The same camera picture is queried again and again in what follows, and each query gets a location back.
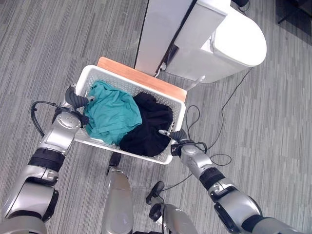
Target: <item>wooden board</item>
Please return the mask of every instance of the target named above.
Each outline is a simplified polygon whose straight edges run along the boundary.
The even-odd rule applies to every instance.
[[[169,84],[105,57],[99,58],[97,66],[185,102],[186,90],[173,84]]]

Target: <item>clothing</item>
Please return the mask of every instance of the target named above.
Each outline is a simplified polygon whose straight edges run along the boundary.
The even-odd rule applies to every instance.
[[[157,103],[150,94],[139,93],[134,100],[140,110],[142,124],[123,137],[120,148],[136,155],[159,155],[168,146],[170,139],[158,130],[170,128],[173,121],[172,110]]]
[[[90,137],[119,145],[127,132],[142,123],[140,111],[130,94],[98,80],[92,85],[89,96],[95,96],[84,109],[89,117],[86,131]]]

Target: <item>black garment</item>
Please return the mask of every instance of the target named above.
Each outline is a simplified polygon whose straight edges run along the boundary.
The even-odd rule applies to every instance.
[[[158,130],[169,129],[173,121],[172,110],[156,103],[156,99],[150,94],[139,93],[133,99],[140,110],[142,124],[123,137],[120,148],[136,155],[159,155],[168,146],[170,139]]]

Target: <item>white plastic basket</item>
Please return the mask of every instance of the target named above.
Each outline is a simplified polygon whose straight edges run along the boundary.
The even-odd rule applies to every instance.
[[[146,87],[142,84],[129,80],[125,77],[119,76],[115,73],[107,71],[105,69],[99,68],[94,65],[86,66],[79,77],[79,80],[76,85],[76,94],[80,96],[86,97],[88,92],[96,80],[104,80],[109,84],[113,85],[116,88],[119,88],[127,93],[131,94],[132,96],[136,96],[140,92],[145,92],[148,94],[152,94],[158,103],[162,103],[164,105],[169,106],[173,111],[173,123],[168,131],[178,131],[181,128],[184,113],[185,113],[185,104],[183,101],[180,101],[174,97],[169,95],[163,94],[159,91]],[[172,156],[170,154],[170,145],[172,141],[169,143],[167,148],[155,157],[147,157],[141,155],[135,155],[126,151],[121,150],[116,145],[110,145],[105,143],[102,140],[90,138],[84,128],[81,128],[75,136],[75,141],[93,145],[102,149],[110,150],[119,152],[124,155],[129,155],[137,158],[141,158],[147,161],[156,162],[160,164],[168,164],[172,160]]]

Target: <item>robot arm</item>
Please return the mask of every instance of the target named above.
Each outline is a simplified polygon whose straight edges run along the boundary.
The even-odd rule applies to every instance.
[[[81,127],[81,119],[75,109],[88,102],[88,99],[76,96],[74,90],[70,86],[66,91],[62,109],[56,111],[49,132],[18,175],[2,210],[6,220],[0,226],[0,234],[47,233],[44,222],[53,215],[59,197],[53,186]]]
[[[173,155],[178,155],[193,175],[202,183],[214,209],[229,233],[238,234],[299,234],[294,228],[270,217],[264,217],[258,204],[226,178],[194,142],[187,140],[183,130],[160,133],[176,140]]]

